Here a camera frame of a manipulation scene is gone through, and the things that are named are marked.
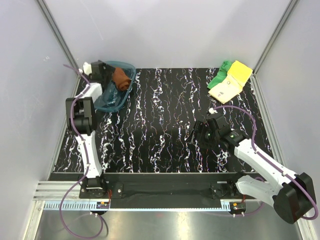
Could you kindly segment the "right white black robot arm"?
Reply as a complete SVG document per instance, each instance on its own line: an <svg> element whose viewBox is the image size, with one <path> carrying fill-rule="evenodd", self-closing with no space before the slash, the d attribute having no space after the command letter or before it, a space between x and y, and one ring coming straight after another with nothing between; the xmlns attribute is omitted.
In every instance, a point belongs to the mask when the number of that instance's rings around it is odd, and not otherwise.
<svg viewBox="0 0 320 240"><path fill-rule="evenodd" d="M317 205L313 180L308 174L297 174L268 156L242 130L232 129L220 113L205 122L197 120L186 142L208 150L219 146L264 178L260 181L246 173L236 173L227 182L227 193L232 198L253 197L273 207L288 224L294 224Z"/></svg>

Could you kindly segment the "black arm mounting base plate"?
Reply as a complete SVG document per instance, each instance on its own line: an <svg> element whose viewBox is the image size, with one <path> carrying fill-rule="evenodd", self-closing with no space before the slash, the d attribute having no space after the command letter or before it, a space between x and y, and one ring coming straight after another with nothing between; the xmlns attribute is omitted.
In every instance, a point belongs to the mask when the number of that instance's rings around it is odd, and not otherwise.
<svg viewBox="0 0 320 240"><path fill-rule="evenodd" d="M236 180L245 173L104 173L81 181L81 199L128 199L130 197L199 196L236 199L244 196Z"/></svg>

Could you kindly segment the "yellow towel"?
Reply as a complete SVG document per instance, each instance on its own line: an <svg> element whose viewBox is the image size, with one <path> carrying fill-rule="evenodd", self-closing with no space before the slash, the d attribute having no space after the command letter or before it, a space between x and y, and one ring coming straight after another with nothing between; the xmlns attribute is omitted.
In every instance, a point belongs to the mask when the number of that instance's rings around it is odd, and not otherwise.
<svg viewBox="0 0 320 240"><path fill-rule="evenodd" d="M232 76L242 87L246 84L252 73L253 70L250 67L238 60L232 63L227 72L227 74Z"/></svg>

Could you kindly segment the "brown towel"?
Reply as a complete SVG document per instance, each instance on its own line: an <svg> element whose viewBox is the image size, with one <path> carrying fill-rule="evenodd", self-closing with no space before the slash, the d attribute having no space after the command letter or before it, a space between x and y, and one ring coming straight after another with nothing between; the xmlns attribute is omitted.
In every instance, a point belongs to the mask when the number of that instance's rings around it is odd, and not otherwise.
<svg viewBox="0 0 320 240"><path fill-rule="evenodd" d="M114 73L112 75L112 80L119 91L128 90L131 84L131 79L125 74L124 70L120 67L115 68Z"/></svg>

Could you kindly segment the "teal transparent plastic bin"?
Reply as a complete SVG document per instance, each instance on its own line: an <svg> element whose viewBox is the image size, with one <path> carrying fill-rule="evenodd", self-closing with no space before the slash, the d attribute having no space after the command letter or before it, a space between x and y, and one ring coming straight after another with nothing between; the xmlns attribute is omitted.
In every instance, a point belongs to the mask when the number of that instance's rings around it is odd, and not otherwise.
<svg viewBox="0 0 320 240"><path fill-rule="evenodd" d="M121 61L105 61L104 63L115 68L121 68L131 80L128 89L125 91L118 90L116 84L111 80L103 88L102 95L94 102L94 107L97 111L115 113L123 108L132 90L137 71L133 65Z"/></svg>

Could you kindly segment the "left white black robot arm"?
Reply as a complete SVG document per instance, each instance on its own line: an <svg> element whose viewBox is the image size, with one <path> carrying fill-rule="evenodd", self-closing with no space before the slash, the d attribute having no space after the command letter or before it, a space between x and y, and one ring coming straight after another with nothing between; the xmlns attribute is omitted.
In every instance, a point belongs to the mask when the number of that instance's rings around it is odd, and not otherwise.
<svg viewBox="0 0 320 240"><path fill-rule="evenodd" d="M115 69L98 60L85 62L82 69L74 70L86 81L79 94L65 100L67 127L75 133L83 162L84 174L79 183L83 193L103 198L108 193L108 186L97 153L98 120L94 103L103 95L104 87L109 84Z"/></svg>

